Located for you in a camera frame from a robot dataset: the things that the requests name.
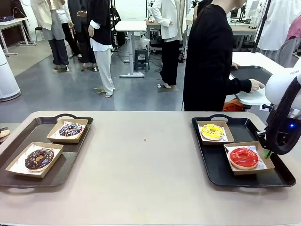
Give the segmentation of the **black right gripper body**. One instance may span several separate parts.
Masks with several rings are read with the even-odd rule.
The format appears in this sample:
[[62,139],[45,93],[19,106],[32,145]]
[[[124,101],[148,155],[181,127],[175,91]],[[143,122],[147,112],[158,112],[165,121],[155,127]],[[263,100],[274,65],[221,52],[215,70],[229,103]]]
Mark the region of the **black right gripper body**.
[[266,148],[275,154],[287,154],[301,137],[301,120],[277,113],[273,105],[267,118]]

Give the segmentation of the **person's right hand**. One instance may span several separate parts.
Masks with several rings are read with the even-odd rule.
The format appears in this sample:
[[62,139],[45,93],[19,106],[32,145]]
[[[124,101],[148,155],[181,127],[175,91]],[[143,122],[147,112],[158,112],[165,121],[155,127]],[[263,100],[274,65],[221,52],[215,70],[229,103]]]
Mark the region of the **person's right hand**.
[[255,91],[259,90],[259,89],[263,89],[265,88],[265,85],[257,80],[254,79],[250,79],[251,82],[251,90],[250,93],[254,93]]

